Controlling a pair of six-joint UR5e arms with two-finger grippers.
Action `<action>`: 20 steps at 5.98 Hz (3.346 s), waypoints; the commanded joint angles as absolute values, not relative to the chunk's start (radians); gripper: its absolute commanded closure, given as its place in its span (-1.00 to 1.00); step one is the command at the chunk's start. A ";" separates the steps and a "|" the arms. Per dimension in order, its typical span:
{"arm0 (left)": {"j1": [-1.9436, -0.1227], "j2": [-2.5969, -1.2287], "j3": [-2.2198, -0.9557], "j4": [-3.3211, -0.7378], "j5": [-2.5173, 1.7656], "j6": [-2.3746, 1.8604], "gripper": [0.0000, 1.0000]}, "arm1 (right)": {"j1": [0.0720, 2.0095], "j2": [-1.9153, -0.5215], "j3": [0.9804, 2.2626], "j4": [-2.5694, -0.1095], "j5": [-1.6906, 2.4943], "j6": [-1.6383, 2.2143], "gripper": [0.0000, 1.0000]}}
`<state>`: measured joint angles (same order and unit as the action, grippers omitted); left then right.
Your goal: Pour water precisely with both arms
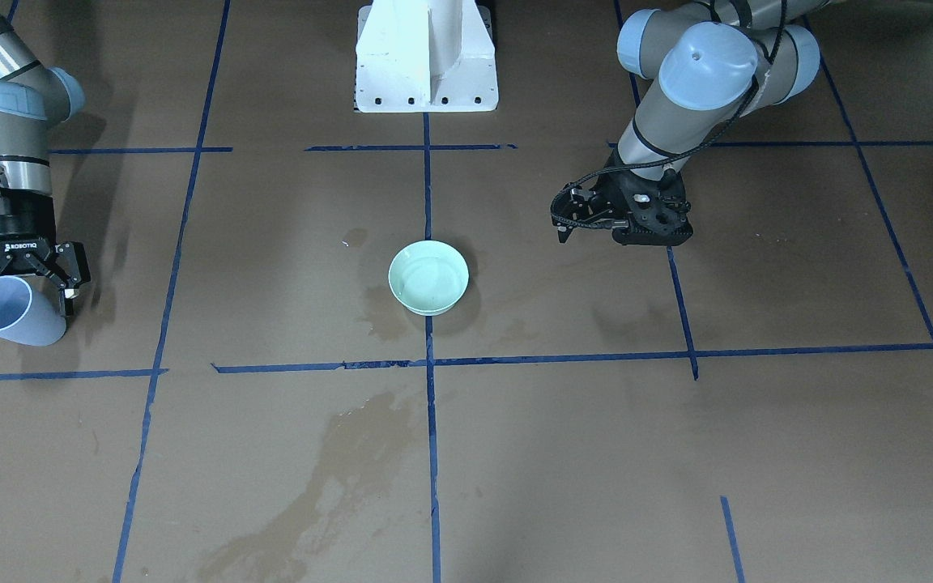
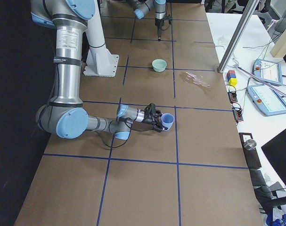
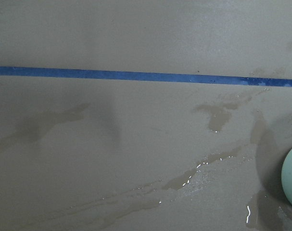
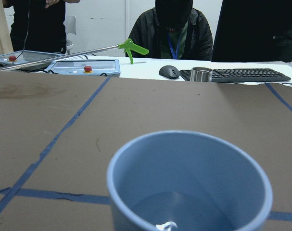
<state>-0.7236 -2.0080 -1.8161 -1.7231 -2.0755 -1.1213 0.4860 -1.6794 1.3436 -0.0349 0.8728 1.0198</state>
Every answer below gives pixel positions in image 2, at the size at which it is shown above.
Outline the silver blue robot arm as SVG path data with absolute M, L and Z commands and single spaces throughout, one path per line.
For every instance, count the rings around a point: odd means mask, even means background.
M 86 130 L 103 131 L 121 140 L 129 138 L 134 121 L 150 124 L 158 132 L 170 129 L 174 117 L 154 104 L 143 110 L 120 105 L 117 120 L 90 116 L 83 108 L 81 74 L 114 77 L 119 60 L 106 47 L 95 0 L 33 0 L 31 14 L 36 24 L 57 31 L 54 94 L 36 114 L 41 129 L 67 139 Z
M 126 0 L 134 10 L 136 18 L 142 19 L 151 10 L 155 10 L 155 26 L 157 27 L 157 40 L 162 40 L 164 22 L 170 20 L 166 12 L 165 0 Z

